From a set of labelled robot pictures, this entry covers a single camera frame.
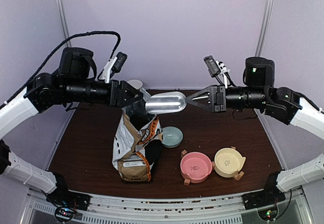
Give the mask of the dog food bag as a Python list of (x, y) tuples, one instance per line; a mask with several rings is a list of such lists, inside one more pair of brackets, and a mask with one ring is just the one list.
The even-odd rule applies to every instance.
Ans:
[(124, 182), (151, 182), (162, 152), (159, 117), (145, 109), (142, 99), (122, 109), (114, 142), (112, 165)]

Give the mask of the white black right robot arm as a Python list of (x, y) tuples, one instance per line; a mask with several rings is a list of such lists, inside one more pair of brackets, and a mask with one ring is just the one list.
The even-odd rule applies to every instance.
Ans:
[[(286, 125), (302, 128), (323, 139), (323, 110), (300, 92), (288, 87), (274, 87), (274, 78), (274, 61), (249, 57), (245, 61), (243, 87), (210, 85), (186, 97), (186, 102), (213, 113), (227, 109), (258, 109)], [(263, 204), (271, 204), (279, 193), (321, 178), (323, 154), (293, 169), (270, 174), (259, 199)]]

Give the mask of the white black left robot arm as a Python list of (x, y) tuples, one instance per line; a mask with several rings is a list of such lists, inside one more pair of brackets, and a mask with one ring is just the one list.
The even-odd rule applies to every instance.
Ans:
[[(37, 75), (1, 109), (1, 137), (53, 105), (86, 102), (123, 108), (143, 98), (142, 92), (125, 81), (98, 81), (89, 77), (91, 70), (97, 71), (93, 55), (84, 48), (64, 48), (57, 70)], [(61, 174), (27, 163), (4, 141), (1, 141), (1, 174), (42, 190), (49, 200), (62, 206), (73, 201)]]

